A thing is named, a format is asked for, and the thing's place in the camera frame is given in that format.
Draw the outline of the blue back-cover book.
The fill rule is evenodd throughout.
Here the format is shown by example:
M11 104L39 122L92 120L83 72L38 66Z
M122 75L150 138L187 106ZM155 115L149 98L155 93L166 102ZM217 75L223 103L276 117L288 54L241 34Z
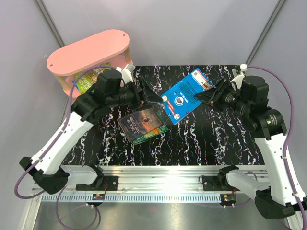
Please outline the blue back-cover book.
M214 84L209 78L199 68L196 68L163 93L161 95L162 105L170 121L174 125L180 122L201 104L195 95L213 87Z

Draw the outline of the blue 26-storey treehouse book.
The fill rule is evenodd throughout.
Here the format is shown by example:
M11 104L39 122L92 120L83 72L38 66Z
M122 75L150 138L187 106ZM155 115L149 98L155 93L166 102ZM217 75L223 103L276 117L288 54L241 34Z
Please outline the blue 26-storey treehouse book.
M80 87L79 87L79 83L76 83L76 84L75 84L75 88L76 88L79 92L81 92L81 89L80 89Z

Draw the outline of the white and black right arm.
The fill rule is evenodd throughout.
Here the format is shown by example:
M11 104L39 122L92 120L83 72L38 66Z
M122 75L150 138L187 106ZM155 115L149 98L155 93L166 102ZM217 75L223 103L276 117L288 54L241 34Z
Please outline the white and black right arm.
M231 109L241 116L241 121L258 146L269 177L270 184L263 184L244 174L237 166L219 169L216 182L222 190L238 189L250 197L258 212L266 219L290 217L302 207L307 208L307 197L297 179L293 180L295 196L284 160L289 152L284 147L287 129L282 114L268 106L269 86L259 76L244 77L239 90L228 80L219 81L213 88L200 92L195 98L215 110Z

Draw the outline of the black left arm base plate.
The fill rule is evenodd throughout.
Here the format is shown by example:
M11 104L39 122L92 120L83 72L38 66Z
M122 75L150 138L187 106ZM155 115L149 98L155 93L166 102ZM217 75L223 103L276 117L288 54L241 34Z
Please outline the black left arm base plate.
M103 182L101 185L101 190L107 190L107 191L117 191L118 189L118 176L113 175L107 175L104 176Z

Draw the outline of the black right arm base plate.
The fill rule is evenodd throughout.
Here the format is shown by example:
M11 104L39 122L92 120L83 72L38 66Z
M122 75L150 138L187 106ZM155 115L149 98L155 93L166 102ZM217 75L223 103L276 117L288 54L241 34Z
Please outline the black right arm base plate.
M221 183L219 182L218 176L202 176L201 182L203 186L203 190L208 191L220 191Z

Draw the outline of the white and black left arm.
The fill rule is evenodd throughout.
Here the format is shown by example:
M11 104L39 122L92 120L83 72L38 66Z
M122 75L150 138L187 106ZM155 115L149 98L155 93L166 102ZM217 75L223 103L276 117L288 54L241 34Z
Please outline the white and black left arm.
M144 110L161 103L162 98L140 78L139 86L129 69L109 67L98 74L97 81L70 106L63 124L34 156L23 157L23 176L30 175L36 184L52 195L69 185L83 184L92 190L103 186L103 170L97 165L64 166L62 162L78 140L111 108L128 105Z

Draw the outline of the green 65-storey treehouse book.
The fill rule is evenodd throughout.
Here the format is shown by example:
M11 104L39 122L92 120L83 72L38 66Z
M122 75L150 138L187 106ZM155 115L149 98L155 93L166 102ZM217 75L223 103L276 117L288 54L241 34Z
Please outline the green 65-storey treehouse book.
M79 87L81 89L80 94L84 94L94 83L97 81L97 77L102 73L106 68L94 69L88 73L85 73L79 80Z

